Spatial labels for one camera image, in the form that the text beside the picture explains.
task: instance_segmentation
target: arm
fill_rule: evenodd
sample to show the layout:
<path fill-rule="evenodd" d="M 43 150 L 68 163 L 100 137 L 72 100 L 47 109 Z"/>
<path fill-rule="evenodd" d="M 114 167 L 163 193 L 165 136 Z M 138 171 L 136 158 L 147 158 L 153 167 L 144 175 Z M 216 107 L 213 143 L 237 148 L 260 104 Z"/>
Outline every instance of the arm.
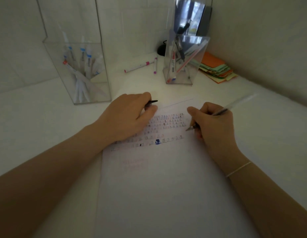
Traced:
<path fill-rule="evenodd" d="M 235 142 L 233 114 L 229 111 L 221 116 L 210 115 L 221 109 L 212 103 L 205 103 L 200 110 L 189 107 L 191 125 L 195 121 L 200 125 L 201 130 L 195 133 L 204 140 L 208 153 L 223 173 L 227 176 L 234 172 L 229 176 L 231 184 L 261 236 L 307 237 L 307 211 L 255 164 L 247 164 L 249 159 Z"/>
<path fill-rule="evenodd" d="M 122 95 L 79 133 L 0 176 L 0 237 L 29 237 L 106 146 L 142 130 L 150 93 Z"/>

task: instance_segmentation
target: person's left hand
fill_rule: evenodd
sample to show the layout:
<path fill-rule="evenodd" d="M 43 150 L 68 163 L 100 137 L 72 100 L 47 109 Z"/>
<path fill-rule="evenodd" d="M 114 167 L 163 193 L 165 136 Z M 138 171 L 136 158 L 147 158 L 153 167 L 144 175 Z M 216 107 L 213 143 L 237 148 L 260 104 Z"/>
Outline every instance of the person's left hand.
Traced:
<path fill-rule="evenodd" d="M 92 124 L 95 132 L 105 134 L 109 143 L 113 143 L 142 131 L 158 109 L 156 105 L 152 105 L 140 115 L 149 100 L 151 94 L 148 92 L 119 96 Z"/>

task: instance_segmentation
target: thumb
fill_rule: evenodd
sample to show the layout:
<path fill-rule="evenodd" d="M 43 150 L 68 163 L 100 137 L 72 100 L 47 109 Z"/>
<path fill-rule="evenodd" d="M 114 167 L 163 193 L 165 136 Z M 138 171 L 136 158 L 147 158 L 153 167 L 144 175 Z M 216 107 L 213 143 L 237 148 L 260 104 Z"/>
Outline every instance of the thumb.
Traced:
<path fill-rule="evenodd" d="M 189 115 L 192 116 L 192 118 L 198 123 L 201 124 L 203 120 L 205 119 L 206 114 L 202 113 L 200 110 L 194 107 L 188 107 L 187 111 Z"/>
<path fill-rule="evenodd" d="M 149 120 L 154 116 L 158 109 L 157 105 L 150 106 L 138 119 L 137 126 L 143 129 L 149 122 Z"/>

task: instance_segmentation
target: hand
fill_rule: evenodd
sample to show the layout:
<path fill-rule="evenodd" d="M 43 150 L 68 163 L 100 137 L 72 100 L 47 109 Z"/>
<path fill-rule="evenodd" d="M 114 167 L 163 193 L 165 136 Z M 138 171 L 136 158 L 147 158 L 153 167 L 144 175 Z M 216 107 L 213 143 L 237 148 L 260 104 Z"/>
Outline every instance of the hand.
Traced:
<path fill-rule="evenodd" d="M 142 131 L 158 107 L 152 105 L 140 115 L 151 94 L 123 94 L 115 99 L 92 126 L 94 131 L 106 135 L 107 145 Z"/>
<path fill-rule="evenodd" d="M 207 146 L 210 156 L 215 159 L 217 156 L 225 156 L 227 152 L 238 150 L 234 136 L 233 114 L 226 111 L 220 116 L 211 114 L 222 109 L 214 103 L 206 102 L 198 110 L 194 107 L 188 107 L 187 111 L 192 116 L 191 126 L 197 122 L 201 128 L 195 129 L 195 134 L 199 139 L 203 139 Z"/>

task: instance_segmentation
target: desk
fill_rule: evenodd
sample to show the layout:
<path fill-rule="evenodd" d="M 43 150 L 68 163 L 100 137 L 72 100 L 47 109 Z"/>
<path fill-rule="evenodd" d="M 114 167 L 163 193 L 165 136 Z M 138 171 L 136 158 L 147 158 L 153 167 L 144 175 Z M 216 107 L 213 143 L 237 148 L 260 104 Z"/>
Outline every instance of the desk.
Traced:
<path fill-rule="evenodd" d="M 191 87 L 166 85 L 162 66 L 163 57 L 159 57 L 156 75 L 152 66 L 127 74 L 118 67 L 108 68 L 112 98 L 149 91 L 162 102 L 195 95 L 226 105 L 257 92 L 258 97 L 233 110 L 236 135 L 270 170 L 277 184 L 307 209 L 306 107 L 242 77 L 216 84 L 198 73 Z M 74 135 L 95 121 L 108 104 L 74 106 L 60 79 L 0 94 L 0 175 Z M 100 166 L 101 159 L 97 157 L 38 229 L 35 238 L 92 237 Z"/>

